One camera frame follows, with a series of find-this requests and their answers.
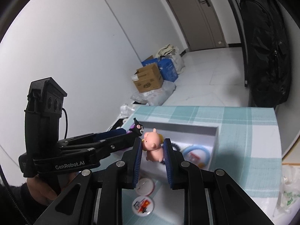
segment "hand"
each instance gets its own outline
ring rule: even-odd
[[[68,175],[68,184],[76,177],[77,173],[73,172]],[[57,194],[55,191],[44,181],[42,181],[38,175],[33,178],[27,178],[27,187],[32,198],[42,205],[48,206],[49,200],[55,200]]]

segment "table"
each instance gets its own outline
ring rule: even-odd
[[[133,118],[139,121],[183,123],[219,127],[219,147],[212,169],[224,169],[271,219],[281,181],[281,143],[272,108],[140,106],[122,126],[128,130]],[[97,170],[118,159],[116,155],[101,160]],[[151,197],[154,211],[137,217],[131,203],[133,190],[123,191],[123,221],[128,224],[182,224],[183,192],[171,190],[156,181]]]

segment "floor tile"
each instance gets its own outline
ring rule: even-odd
[[[241,48],[188,52],[183,60],[185,71],[178,76],[177,88],[164,106],[248,105]]]

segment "black cable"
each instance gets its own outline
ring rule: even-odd
[[[177,144],[171,143],[171,146],[174,147],[177,151],[180,151],[180,147]]]
[[[0,148],[2,149],[2,151],[7,155],[7,157],[18,167],[20,168],[20,166],[18,165],[18,163],[16,163],[14,161],[14,159],[11,158],[11,156],[6,152],[6,150],[3,148],[3,146],[0,144]]]
[[[2,170],[1,164],[0,164],[0,177],[1,177],[1,180],[2,180],[2,182],[4,184],[5,190],[7,191],[8,195],[9,195],[10,199],[12,200],[13,204],[15,205],[16,209],[22,215],[22,217],[25,220],[26,224],[28,224],[28,225],[33,224],[32,222],[29,221],[28,217],[22,212],[22,210],[20,209],[18,203],[16,202],[16,199],[15,199],[15,197],[13,195],[13,192],[11,191],[11,188],[9,187],[8,182],[7,182],[6,178],[5,178],[5,175],[4,175],[4,172]]]
[[[65,110],[65,108],[62,108],[62,110],[64,111],[64,114],[66,116],[66,132],[64,134],[64,138],[67,138],[67,133],[68,133],[68,115],[67,115],[67,111]]]

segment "black bag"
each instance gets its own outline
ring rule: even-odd
[[[257,107],[275,107],[290,93],[290,49],[276,0],[241,0],[248,78]]]

